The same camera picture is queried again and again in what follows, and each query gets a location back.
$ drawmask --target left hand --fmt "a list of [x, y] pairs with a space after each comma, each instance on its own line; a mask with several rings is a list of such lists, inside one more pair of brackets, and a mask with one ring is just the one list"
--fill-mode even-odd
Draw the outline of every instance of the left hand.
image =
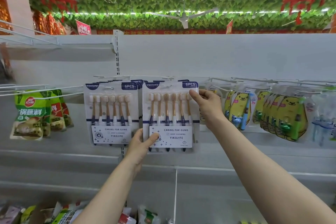
[[159, 134], [154, 133], [146, 141], [144, 141], [142, 138], [142, 128], [138, 129], [138, 131], [133, 136], [130, 144], [128, 145], [124, 160], [132, 165], [135, 174], [140, 171], [142, 161], [148, 153], [148, 148], [153, 145], [158, 137]]

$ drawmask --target ceiling fan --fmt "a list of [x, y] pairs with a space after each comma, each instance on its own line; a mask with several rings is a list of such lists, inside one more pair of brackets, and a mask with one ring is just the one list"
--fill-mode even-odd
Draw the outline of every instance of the ceiling fan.
[[165, 14], [157, 14], [157, 13], [150, 13], [150, 14], [158, 15], [158, 16], [162, 16], [162, 17], [168, 17], [168, 18], [172, 18], [172, 19], [177, 19], [180, 22], [182, 22], [183, 28], [186, 29], [186, 28], [188, 28], [188, 20], [189, 19], [192, 19], [192, 18], [195, 18], [195, 17], [199, 17], [201, 15], [208, 14], [208, 13], [213, 13], [215, 11], [218, 11], [217, 7], [214, 8], [214, 9], [205, 11], [205, 12], [201, 12], [199, 14], [192, 14], [192, 15], [187, 16], [186, 15], [186, 4], [184, 4], [183, 13], [182, 13], [182, 16], [180, 16], [180, 17], [178, 17], [178, 16], [172, 16], [172, 15], [165, 15]]

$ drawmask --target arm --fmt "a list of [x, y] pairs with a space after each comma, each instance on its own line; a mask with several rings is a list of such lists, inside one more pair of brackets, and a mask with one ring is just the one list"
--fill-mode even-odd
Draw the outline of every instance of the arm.
[[216, 94], [191, 90], [190, 95], [269, 224], [336, 223], [336, 214], [320, 198], [259, 151], [225, 118]]
[[125, 158], [73, 224], [118, 223], [133, 178], [140, 171], [148, 148], [158, 138], [158, 134], [154, 133], [148, 140], [141, 142], [141, 136], [142, 129], [139, 129], [129, 144]]

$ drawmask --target red banner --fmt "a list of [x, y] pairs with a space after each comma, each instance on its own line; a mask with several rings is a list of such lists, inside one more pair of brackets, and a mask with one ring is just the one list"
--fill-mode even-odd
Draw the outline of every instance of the red banner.
[[232, 34], [233, 19], [226, 26], [226, 34]]
[[77, 21], [77, 30], [79, 35], [91, 35], [91, 27], [83, 22]]
[[[226, 34], [226, 30], [123, 30], [124, 35], [186, 35], [186, 34]], [[231, 34], [308, 34], [308, 33], [328, 33], [328, 30], [322, 31], [322, 29], [310, 29], [310, 30], [232, 30]], [[113, 35], [113, 30], [109, 29], [97, 29], [98, 35]]]

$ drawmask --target hand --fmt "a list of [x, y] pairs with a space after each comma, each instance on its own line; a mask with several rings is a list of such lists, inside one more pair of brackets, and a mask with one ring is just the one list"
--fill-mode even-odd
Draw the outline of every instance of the hand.
[[217, 120], [223, 119], [225, 116], [222, 112], [221, 98], [211, 90], [194, 90], [189, 91], [190, 96], [196, 101], [201, 110], [201, 114], [205, 119], [205, 124], [209, 129]]
[[132, 165], [135, 175], [140, 171], [142, 161], [148, 152], [148, 148], [158, 139], [159, 134], [152, 134], [145, 142], [142, 138], [142, 128], [138, 129], [133, 136], [125, 156], [125, 161]]

